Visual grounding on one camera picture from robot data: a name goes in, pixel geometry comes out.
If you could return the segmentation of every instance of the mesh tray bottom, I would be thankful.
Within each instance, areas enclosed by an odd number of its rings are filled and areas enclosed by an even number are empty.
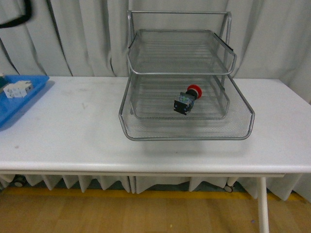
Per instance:
[[[178,78],[161,75],[157,78],[150,77],[150,75],[144,77],[132,74],[120,109],[121,124],[128,138],[132,140],[241,140],[250,135],[254,112],[242,98],[234,81],[229,76],[225,76],[223,80],[225,91],[222,90],[230,100],[226,114],[222,114],[224,109],[220,104],[222,102],[214,99],[210,104],[205,105],[205,108],[200,108],[199,102],[195,103],[193,110],[187,116],[176,113],[177,117],[172,117],[175,114],[173,100],[165,110],[166,114],[163,114],[161,109],[156,112],[156,108],[151,108],[147,98],[141,98],[144,94],[149,96],[159,87],[166,87],[165,93],[172,90],[177,91],[177,89],[179,92],[183,91],[183,88],[187,88],[187,86],[184,87],[183,78],[188,79],[190,84],[194,80],[201,80],[203,85],[206,85],[206,91],[214,93],[214,95],[217,90],[220,90],[220,88],[207,88],[210,86],[210,82],[216,82],[213,76],[182,76]],[[220,118],[208,118],[207,115]]]

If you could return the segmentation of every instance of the blue plastic tray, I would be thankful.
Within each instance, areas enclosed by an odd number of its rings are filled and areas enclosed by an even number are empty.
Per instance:
[[[34,97],[49,80],[48,76],[31,76],[31,75],[6,75],[4,77],[9,83],[16,83],[20,80],[31,81],[34,89],[24,98],[6,97],[4,92],[0,93],[0,127],[10,119],[19,109],[21,109],[32,97]]]

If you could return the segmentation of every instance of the table leg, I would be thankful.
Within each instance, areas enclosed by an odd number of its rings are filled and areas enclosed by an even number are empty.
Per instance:
[[[259,232],[269,233],[268,200],[266,178],[257,178]]]

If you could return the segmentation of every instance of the desk tray tier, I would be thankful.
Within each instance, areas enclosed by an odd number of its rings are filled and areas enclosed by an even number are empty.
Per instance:
[[[190,84],[203,94],[186,116],[174,100]],[[119,118],[125,135],[147,140],[242,140],[252,130],[254,111],[230,76],[138,75],[131,73]]]
[[[209,30],[139,30],[128,52],[136,74],[225,75],[235,61],[233,50]]]

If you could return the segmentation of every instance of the caster wheel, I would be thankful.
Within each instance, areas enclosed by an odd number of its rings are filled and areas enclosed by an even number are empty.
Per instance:
[[[16,187],[23,187],[27,181],[26,178],[24,176],[21,175],[16,175],[14,177],[14,180],[12,181],[12,183],[16,186]]]
[[[228,192],[228,193],[232,193],[232,192],[233,192],[233,186],[228,186],[228,185],[226,185],[226,186],[224,187],[224,190],[225,190],[226,192]]]

